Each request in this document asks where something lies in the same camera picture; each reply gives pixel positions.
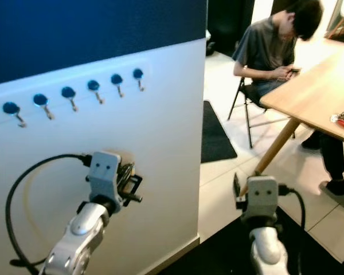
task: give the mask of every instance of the man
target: man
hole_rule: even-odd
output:
[[[322,13],[318,0],[299,0],[286,10],[249,26],[233,54],[233,74],[252,78],[252,86],[259,98],[290,80],[295,76],[291,69],[296,40],[312,37]],[[315,131],[302,146],[321,149],[325,168],[332,180],[323,182],[320,188],[344,206],[342,142]]]

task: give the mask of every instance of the blue wall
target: blue wall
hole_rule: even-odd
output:
[[[206,0],[0,0],[0,83],[205,36]]]

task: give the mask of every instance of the blue knob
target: blue knob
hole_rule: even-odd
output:
[[[99,89],[99,83],[95,80],[90,80],[88,82],[88,89],[92,91],[96,91]]]
[[[132,75],[134,76],[134,78],[136,78],[137,80],[141,79],[143,77],[143,71],[138,69],[135,69],[134,72],[132,73]]]
[[[33,97],[33,102],[37,106],[45,106],[48,104],[48,98],[42,93],[38,93]]]
[[[120,85],[122,83],[122,77],[115,73],[113,76],[111,76],[111,82],[115,85]]]
[[[61,90],[61,94],[67,99],[75,97],[75,91],[71,87],[63,87],[63,89]]]
[[[15,115],[19,113],[21,110],[17,104],[14,102],[6,102],[3,106],[2,109],[5,113],[8,113],[10,115]]]

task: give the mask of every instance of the tabletop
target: tabletop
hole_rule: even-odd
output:
[[[263,96],[261,102],[344,140],[344,128],[330,121],[331,115],[344,111],[344,47]]]

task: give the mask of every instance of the wooden table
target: wooden table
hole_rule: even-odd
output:
[[[344,111],[344,48],[265,95],[261,102],[291,119],[258,163],[254,174],[265,170],[300,123],[344,140],[344,128],[330,121],[331,115]]]

